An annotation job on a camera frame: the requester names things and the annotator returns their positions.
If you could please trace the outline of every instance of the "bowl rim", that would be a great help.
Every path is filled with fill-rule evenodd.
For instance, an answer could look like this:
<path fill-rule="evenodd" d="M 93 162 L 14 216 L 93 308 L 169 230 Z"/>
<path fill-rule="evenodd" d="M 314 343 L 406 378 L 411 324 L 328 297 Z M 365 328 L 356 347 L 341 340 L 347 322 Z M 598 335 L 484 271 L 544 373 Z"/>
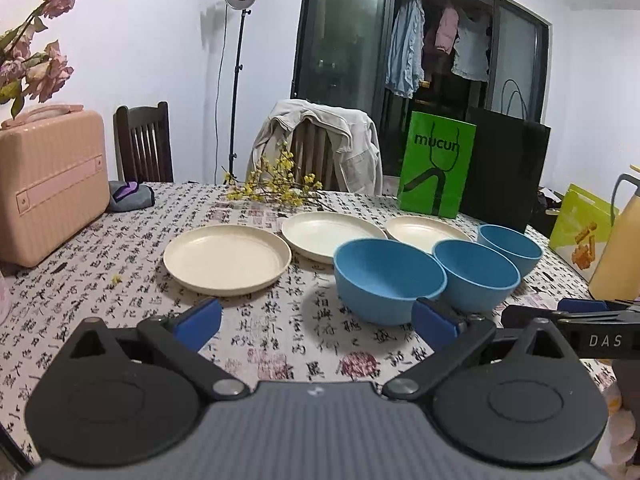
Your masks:
<path fill-rule="evenodd" d="M 432 254 L 429 254 L 425 251 L 422 251 L 414 246 L 411 246 L 409 244 L 405 244 L 403 242 L 398 242 L 397 240 L 389 240 L 387 239 L 383 239 L 383 238 L 356 238 L 355 240 L 349 240 L 345 243 L 343 243 L 342 245 L 340 245 L 334 253 L 334 269 L 337 270 L 340 275 L 347 280 L 349 283 L 351 283 L 351 285 L 353 286 L 357 286 L 358 288 L 360 288 L 361 290 L 364 290 L 367 294 L 371 294 L 372 296 L 375 296 L 377 298 L 382 298 L 384 300 L 393 300 L 393 301 L 415 301 L 417 298 L 424 298 L 425 295 L 421 294 L 420 296 L 416 296 L 415 298 L 412 296 L 408 296 L 408 297 L 398 297 L 398 296 L 382 296 L 381 294 L 377 294 L 376 292 L 371 292 L 370 290 L 367 290 L 365 288 L 363 288 L 361 285 L 358 285 L 357 283 L 355 283 L 353 280 L 351 280 L 350 278 L 347 277 L 347 275 L 342 271 L 342 269 L 340 268 L 340 266 L 338 265 L 337 262 L 337 258 L 336 256 L 338 255 L 338 252 L 350 245 L 350 244 L 356 244 L 358 242 L 373 242 L 373 243 L 392 243 L 392 244 L 399 244 L 399 245 L 403 245 L 406 246 L 408 248 L 410 248 L 412 251 L 418 251 L 419 253 L 422 253 L 424 255 L 426 255 L 428 258 L 430 258 L 431 260 L 434 261 L 434 263 L 436 263 L 436 265 L 438 266 L 438 268 L 440 269 L 441 273 L 442 273 L 442 284 L 439 286 L 439 288 L 435 291 L 432 292 L 431 294 L 429 294 L 429 296 L 431 297 L 437 297 L 439 295 L 441 295 L 444 290 L 447 288 L 447 285 L 449 285 L 449 277 L 447 276 L 447 271 L 445 270 L 445 268 L 443 267 L 443 265 L 438 261 L 438 259 L 433 256 Z"/>
<path fill-rule="evenodd" d="M 523 238 L 526 238 L 527 240 L 529 240 L 532 244 L 534 244 L 538 248 L 538 250 L 540 251 L 540 256 L 524 256 L 523 254 L 513 253 L 512 251 L 509 251 L 509 250 L 505 249 L 504 247 L 500 247 L 498 244 L 493 243 L 491 240 L 489 240 L 489 238 L 487 238 L 484 235 L 482 230 L 485 227 L 497 227 L 497 228 L 500 228 L 500 229 L 504 229 L 505 231 L 511 231 L 512 233 L 519 234 Z M 537 243 L 535 243 L 535 241 L 533 241 L 527 235 L 524 235 L 521 232 L 516 231 L 515 229 L 509 229 L 508 227 L 504 227 L 504 226 L 497 225 L 497 224 L 482 224 L 481 226 L 478 226 L 478 234 L 481 234 L 482 238 L 484 238 L 487 242 L 489 242 L 492 245 L 490 247 L 490 249 L 493 249 L 494 247 L 497 247 L 501 251 L 503 251 L 503 252 L 505 252 L 507 254 L 512 254 L 513 256 L 517 256 L 518 258 L 522 258 L 523 260 L 535 260 L 535 261 L 537 261 L 537 260 L 540 260 L 542 258 L 542 256 L 544 256 L 544 254 L 545 254 L 544 249 L 542 247 L 540 247 Z"/>
<path fill-rule="evenodd" d="M 441 244 L 447 244 L 447 243 L 463 243 L 463 244 L 473 244 L 479 247 L 482 247 L 483 249 L 486 249 L 488 251 L 494 252 L 496 253 L 498 256 L 500 256 L 501 258 L 505 259 L 511 267 L 513 267 L 516 270 L 516 274 L 518 275 L 518 280 L 509 286 L 489 286 L 489 285 L 483 285 L 482 283 L 478 283 L 478 282 L 474 282 L 473 280 L 470 280 L 468 278 L 465 278 L 464 276 L 460 276 L 458 273 L 453 272 L 453 270 L 448 269 L 447 267 L 444 266 L 444 264 L 438 260 L 438 257 L 436 256 L 436 249 L 438 248 L 439 245 Z M 467 282 L 467 283 L 471 283 L 472 285 L 475 286 L 480 286 L 482 288 L 486 288 L 488 290 L 513 290 L 514 288 L 516 288 L 518 285 L 520 285 L 520 283 L 522 283 L 522 275 L 520 273 L 520 270 L 518 269 L 518 267 L 516 267 L 516 265 L 510 260 L 508 259 L 506 256 L 504 256 L 504 254 L 500 254 L 498 251 L 496 251 L 495 249 L 492 249 L 491 247 L 487 247 L 486 245 L 482 245 L 479 244 L 477 242 L 467 242 L 466 240 L 441 240 L 438 243 L 436 243 L 433 246 L 433 257 L 438 260 L 438 263 L 447 271 L 450 272 L 451 274 L 453 274 L 455 277 L 459 278 L 460 280 L 462 280 L 463 282 Z"/>

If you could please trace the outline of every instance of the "calligraphy tablecloth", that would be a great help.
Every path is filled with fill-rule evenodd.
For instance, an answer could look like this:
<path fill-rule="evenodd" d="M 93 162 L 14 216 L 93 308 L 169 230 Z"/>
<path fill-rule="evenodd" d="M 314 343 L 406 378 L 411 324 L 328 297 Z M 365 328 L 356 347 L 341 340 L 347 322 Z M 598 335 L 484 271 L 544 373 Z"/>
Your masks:
<path fill-rule="evenodd" d="M 24 425 L 25 403 L 83 318 L 100 316 L 108 326 L 121 327 L 156 314 L 183 312 L 202 297 L 166 272 L 162 252 L 169 241 L 211 223 L 277 232 L 292 214 L 258 203 L 230 203 L 222 187 L 152 187 L 155 207 L 103 215 L 36 269 L 10 280 L 12 312 L 0 326 L 0 422 L 33 460 L 38 456 Z M 328 208 L 379 226 L 402 214 L 392 197 L 322 195 Z M 447 222 L 475 239 L 477 221 L 460 215 Z M 527 234 L 546 247 L 546 238 L 532 230 Z M 121 282 L 114 280 L 116 275 Z M 545 250 L 539 266 L 504 306 L 555 308 L 568 296 L 586 298 L 586 284 Z M 431 354 L 411 326 L 381 328 L 353 316 L 337 296 L 332 267 L 301 256 L 294 256 L 287 272 L 267 290 L 222 303 L 222 327 L 200 353 L 251 387 L 258 380 L 372 380 L 380 385 Z M 610 368 L 584 363 L 600 388 L 614 380 Z"/>

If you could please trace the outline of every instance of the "cream round plate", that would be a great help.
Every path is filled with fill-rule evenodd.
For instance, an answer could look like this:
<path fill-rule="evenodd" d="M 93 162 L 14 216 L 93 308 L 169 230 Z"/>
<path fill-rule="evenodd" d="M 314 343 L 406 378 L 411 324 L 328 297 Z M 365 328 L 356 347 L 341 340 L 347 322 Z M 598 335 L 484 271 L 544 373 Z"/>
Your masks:
<path fill-rule="evenodd" d="M 282 235 L 297 252 L 322 264 L 334 262 L 335 250 L 358 238 L 386 238 L 366 220 L 340 213 L 300 213 L 282 224 Z"/>
<path fill-rule="evenodd" d="M 275 282 L 291 262 L 289 246 L 262 229 L 212 225 L 188 231 L 164 250 L 166 270 L 208 296 L 241 296 Z"/>
<path fill-rule="evenodd" d="M 397 216 L 386 222 L 385 229 L 394 240 L 427 253 L 431 253 L 433 246 L 441 240 L 471 241 L 460 229 L 424 216 Z"/>

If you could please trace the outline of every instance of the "pink suitcase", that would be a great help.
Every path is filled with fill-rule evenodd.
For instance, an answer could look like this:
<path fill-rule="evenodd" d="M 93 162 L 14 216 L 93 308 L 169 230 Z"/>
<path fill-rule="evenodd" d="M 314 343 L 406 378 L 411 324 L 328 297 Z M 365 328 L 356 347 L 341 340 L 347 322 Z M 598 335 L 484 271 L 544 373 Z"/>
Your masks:
<path fill-rule="evenodd" d="M 0 260 L 35 267 L 98 218 L 109 196 L 96 112 L 49 105 L 2 123 Z"/>

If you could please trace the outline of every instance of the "yellow thermos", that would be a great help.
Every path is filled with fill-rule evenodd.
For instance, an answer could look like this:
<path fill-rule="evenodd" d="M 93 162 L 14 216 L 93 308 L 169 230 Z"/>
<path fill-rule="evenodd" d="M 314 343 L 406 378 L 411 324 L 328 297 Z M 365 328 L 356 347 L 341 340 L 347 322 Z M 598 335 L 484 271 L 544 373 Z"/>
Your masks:
<path fill-rule="evenodd" d="M 620 183 L 636 184 L 636 193 L 617 218 L 614 202 Z M 635 300 L 640 296 L 640 179 L 622 174 L 611 198 L 613 229 L 589 284 L 596 300 Z"/>

